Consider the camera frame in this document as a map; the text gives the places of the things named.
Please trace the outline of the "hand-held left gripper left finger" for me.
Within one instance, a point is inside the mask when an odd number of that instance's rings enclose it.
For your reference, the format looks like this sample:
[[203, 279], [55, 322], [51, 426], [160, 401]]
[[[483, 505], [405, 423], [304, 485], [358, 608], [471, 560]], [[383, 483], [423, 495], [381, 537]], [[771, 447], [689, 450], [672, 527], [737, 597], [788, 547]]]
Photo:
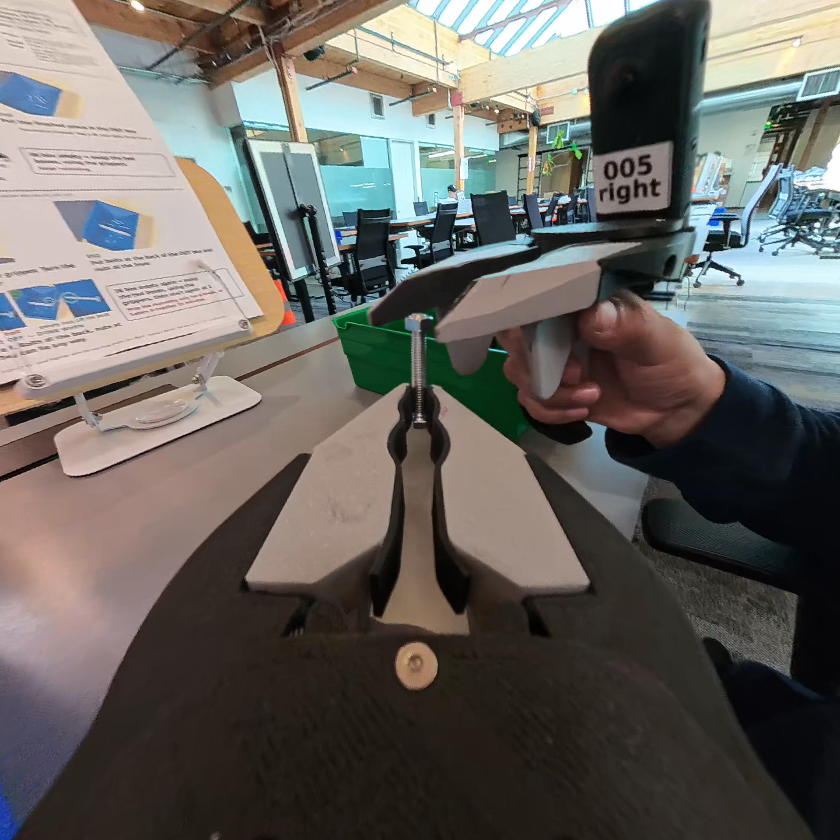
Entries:
[[245, 583], [381, 617], [401, 569], [407, 387], [317, 445]]

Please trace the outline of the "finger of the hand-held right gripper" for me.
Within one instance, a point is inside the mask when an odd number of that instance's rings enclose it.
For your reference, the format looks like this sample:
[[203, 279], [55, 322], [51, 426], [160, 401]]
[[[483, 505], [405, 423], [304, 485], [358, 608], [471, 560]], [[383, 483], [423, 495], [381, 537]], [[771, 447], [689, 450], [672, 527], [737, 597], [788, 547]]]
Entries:
[[507, 241], [458, 252], [412, 274], [368, 309], [372, 327], [439, 309], [449, 312], [468, 287], [482, 277], [509, 272], [545, 256], [533, 241]]
[[454, 369], [471, 375], [494, 336], [520, 328], [531, 377], [561, 377], [577, 337], [576, 314], [599, 299], [602, 282], [640, 243], [565, 246], [526, 265], [479, 279], [438, 323]]

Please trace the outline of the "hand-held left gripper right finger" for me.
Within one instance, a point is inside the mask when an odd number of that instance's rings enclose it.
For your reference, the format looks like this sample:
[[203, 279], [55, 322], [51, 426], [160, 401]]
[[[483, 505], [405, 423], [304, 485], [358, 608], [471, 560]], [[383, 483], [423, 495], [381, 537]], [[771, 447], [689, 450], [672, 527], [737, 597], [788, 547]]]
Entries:
[[427, 399], [434, 567], [454, 612], [588, 590], [525, 452], [441, 387]]

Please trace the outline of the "silver hex bolt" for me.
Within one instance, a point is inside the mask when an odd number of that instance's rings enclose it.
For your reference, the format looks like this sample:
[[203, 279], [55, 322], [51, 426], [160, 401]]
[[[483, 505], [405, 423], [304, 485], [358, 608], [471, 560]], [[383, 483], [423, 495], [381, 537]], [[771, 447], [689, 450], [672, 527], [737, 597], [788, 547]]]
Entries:
[[424, 312], [412, 313], [405, 318], [404, 327], [411, 339], [413, 427], [420, 429], [427, 427], [427, 336], [434, 329], [434, 319]]

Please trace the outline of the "green plastic bin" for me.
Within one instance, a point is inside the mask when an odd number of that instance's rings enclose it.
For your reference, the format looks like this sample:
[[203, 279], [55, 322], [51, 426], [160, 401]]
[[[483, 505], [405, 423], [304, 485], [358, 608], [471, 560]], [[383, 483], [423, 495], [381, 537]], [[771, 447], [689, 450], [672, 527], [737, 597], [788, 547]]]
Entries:
[[[342, 312], [332, 318], [354, 383], [384, 395], [411, 381], [411, 339], [403, 321], [373, 327], [366, 308]], [[458, 374], [445, 346], [427, 340], [427, 382], [446, 390], [498, 432], [516, 442], [530, 428], [515, 387], [503, 373], [506, 352], [494, 342], [477, 373]]]

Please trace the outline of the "person's right forearm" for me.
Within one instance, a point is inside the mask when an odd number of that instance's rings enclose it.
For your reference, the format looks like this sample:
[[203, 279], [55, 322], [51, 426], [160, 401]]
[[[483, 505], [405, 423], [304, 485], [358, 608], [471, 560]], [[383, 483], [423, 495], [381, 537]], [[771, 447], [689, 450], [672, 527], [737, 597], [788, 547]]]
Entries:
[[739, 522], [804, 553], [836, 558], [839, 414], [793, 402], [729, 362], [722, 395], [697, 430], [655, 448], [608, 429], [619, 463], [674, 484], [712, 522]]

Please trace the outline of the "person's right hand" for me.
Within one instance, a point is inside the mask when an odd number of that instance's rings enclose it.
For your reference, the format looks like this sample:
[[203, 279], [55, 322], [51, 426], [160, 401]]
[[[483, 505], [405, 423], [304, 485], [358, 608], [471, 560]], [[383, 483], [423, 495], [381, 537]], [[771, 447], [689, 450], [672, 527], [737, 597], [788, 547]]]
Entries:
[[725, 390], [725, 371], [698, 341], [629, 291], [579, 312], [577, 329], [588, 361], [571, 355], [546, 399], [531, 383], [522, 330], [497, 335], [505, 376], [541, 424], [588, 421], [665, 448], [693, 433]]

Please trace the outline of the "row of black office chairs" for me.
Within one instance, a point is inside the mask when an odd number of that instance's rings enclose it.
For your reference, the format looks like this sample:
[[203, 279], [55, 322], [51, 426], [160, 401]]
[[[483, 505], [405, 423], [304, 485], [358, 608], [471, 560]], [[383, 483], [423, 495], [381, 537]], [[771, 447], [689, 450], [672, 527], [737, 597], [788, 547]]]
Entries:
[[[570, 236], [573, 233], [572, 226], [533, 227], [530, 235], [518, 235], [505, 193], [475, 196], [470, 201], [470, 208], [472, 228], [479, 243], [477, 247], [513, 241], [535, 242], [546, 256], [552, 249], [573, 244]], [[434, 227], [442, 228], [442, 242], [429, 243], [427, 256], [419, 258], [417, 271], [452, 257], [458, 252], [465, 252], [451, 248], [451, 240], [458, 220], [456, 204], [447, 203], [439, 206], [438, 209]], [[342, 297], [349, 297], [354, 302], [363, 301], [373, 294], [384, 297], [393, 290], [398, 284], [390, 261], [389, 242], [394, 233], [403, 233], [406, 229], [407, 222], [392, 220], [384, 215], [384, 212], [358, 211], [355, 245], [350, 250], [354, 253], [355, 269], [343, 269], [333, 288]], [[513, 269], [535, 267], [539, 259]]]

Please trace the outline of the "green hanging plant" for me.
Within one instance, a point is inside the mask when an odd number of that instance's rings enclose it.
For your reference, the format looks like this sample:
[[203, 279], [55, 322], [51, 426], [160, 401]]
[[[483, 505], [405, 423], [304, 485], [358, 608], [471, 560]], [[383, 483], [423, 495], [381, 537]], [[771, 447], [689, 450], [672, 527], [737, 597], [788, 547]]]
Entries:
[[570, 153], [575, 160], [580, 161], [583, 154], [579, 149], [576, 141], [569, 140], [568, 128], [558, 128], [549, 148], [542, 154], [541, 175], [549, 176], [556, 168], [557, 161], [555, 158], [561, 153]]

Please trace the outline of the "grey panel board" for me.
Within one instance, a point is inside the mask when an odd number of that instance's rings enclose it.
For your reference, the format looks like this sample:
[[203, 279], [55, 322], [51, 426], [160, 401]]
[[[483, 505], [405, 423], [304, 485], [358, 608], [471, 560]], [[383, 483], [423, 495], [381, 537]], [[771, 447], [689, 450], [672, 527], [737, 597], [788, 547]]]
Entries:
[[308, 279], [336, 313], [331, 270], [341, 266], [329, 202], [312, 143], [245, 139], [243, 152], [280, 278], [293, 289], [306, 322], [315, 319]]

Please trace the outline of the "row of grey office chairs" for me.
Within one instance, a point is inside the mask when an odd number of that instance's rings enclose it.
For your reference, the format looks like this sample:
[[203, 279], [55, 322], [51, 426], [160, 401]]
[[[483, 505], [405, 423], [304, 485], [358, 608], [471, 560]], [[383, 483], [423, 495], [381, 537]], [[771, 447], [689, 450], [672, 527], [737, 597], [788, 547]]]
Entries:
[[837, 259], [839, 252], [838, 191], [825, 187], [819, 169], [799, 172], [772, 164], [759, 188], [741, 210], [716, 210], [696, 263], [688, 268], [691, 287], [702, 287], [710, 271], [745, 283], [742, 274], [720, 262], [721, 255], [755, 245], [759, 253], [778, 256], [803, 245], [820, 259]]

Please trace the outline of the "person's dark clothing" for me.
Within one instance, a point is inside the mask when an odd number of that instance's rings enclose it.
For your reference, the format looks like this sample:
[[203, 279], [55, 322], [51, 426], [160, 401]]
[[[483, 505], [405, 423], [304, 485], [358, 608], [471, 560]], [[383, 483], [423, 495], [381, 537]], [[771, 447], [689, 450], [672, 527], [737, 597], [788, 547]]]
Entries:
[[839, 699], [702, 641], [764, 768], [815, 838], [839, 838]]

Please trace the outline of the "printed instruction sheet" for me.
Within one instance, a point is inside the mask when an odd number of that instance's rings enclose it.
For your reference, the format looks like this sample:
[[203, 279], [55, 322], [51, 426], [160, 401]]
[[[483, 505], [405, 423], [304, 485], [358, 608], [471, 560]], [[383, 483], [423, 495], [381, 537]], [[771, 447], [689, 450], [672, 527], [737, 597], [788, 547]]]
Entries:
[[72, 2], [1, 2], [2, 384], [250, 335], [262, 311]]

